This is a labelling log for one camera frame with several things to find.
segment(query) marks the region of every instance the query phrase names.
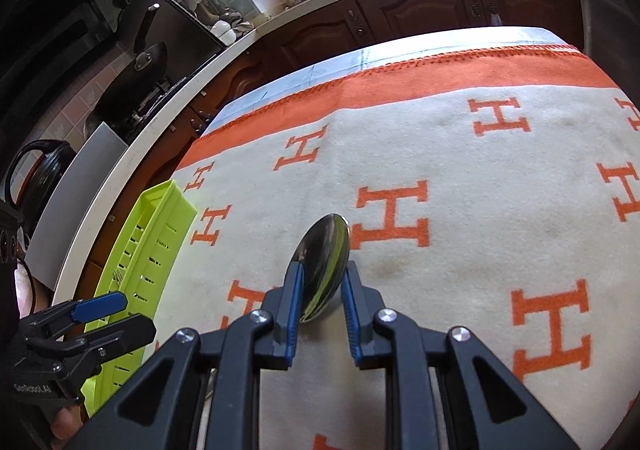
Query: silver bolt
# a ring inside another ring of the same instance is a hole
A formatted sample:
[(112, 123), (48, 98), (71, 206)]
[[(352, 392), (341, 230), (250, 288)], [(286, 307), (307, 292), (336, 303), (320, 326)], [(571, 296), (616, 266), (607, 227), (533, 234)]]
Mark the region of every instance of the silver bolt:
[(180, 343), (186, 344), (188, 342), (192, 342), (193, 341), (193, 338), (196, 337), (196, 333), (195, 333), (195, 331), (193, 331), (193, 329), (180, 329), (175, 334), (175, 337), (178, 338)]
[(269, 313), (262, 309), (256, 309), (249, 314), (250, 318), (257, 324), (264, 324), (269, 319)]
[(471, 332), (466, 327), (454, 327), (451, 330), (451, 337), (457, 342), (466, 342), (471, 338)]
[(380, 309), (380, 311), (378, 311), (378, 318), (380, 319), (380, 321), (388, 324), (389, 322), (392, 322), (396, 318), (398, 318), (398, 313), (396, 313), (393, 309)]

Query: metal spoon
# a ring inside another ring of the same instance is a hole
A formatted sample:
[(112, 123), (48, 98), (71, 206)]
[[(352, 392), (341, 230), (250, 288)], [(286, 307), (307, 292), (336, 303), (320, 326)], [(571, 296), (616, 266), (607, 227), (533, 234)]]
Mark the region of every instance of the metal spoon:
[[(347, 268), (350, 245), (349, 224), (336, 213), (324, 216), (305, 233), (291, 257), (305, 270), (300, 322), (317, 318), (334, 296)], [(207, 383), (207, 400), (213, 395), (215, 382), (213, 369)]]

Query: countertop edge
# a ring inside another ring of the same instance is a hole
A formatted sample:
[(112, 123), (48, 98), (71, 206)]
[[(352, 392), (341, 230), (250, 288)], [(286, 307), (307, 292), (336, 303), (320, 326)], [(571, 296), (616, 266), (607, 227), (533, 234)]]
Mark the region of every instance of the countertop edge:
[(151, 147), (177, 115), (187, 106), (191, 99), (193, 99), (215, 75), (235, 60), (242, 52), (245, 52), (252, 44), (256, 43), (258, 39), (297, 18), (337, 1), (340, 0), (307, 0), (298, 6), (287, 9), (277, 16), (274, 16), (268, 22), (257, 27), (254, 31), (251, 31), (248, 35), (213, 58), (209, 64), (194, 75), (184, 87), (176, 92), (175, 96), (172, 97), (166, 106), (133, 141), (126, 152), (124, 152), (95, 196), (66, 254), (65, 263), (60, 271), (60, 276), (58, 277), (54, 291), (52, 305), (73, 298), (82, 269), (88, 260), (95, 239), (118, 196), (145, 155), (151, 150)]

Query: dish rack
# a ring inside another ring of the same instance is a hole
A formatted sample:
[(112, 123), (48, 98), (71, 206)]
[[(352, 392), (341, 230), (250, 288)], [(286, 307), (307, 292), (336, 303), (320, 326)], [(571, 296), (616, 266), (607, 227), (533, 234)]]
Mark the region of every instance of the dish rack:
[[(102, 270), (94, 296), (120, 291), (129, 301), (124, 311), (90, 322), (85, 332), (142, 313), (153, 319), (182, 241), (196, 210), (175, 181), (140, 195)], [(82, 386), (92, 416), (141, 365), (145, 348), (102, 364), (102, 371)]]

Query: orange stripe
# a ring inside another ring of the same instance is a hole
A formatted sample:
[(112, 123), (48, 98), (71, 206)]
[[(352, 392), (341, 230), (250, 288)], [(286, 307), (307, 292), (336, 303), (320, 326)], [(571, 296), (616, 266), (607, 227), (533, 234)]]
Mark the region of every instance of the orange stripe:
[(245, 114), (195, 141), (177, 169), (260, 137), (313, 123), (342, 108), (367, 108), (476, 86), (540, 84), (617, 87), (587, 56), (570, 46), (438, 54), (355, 72)]

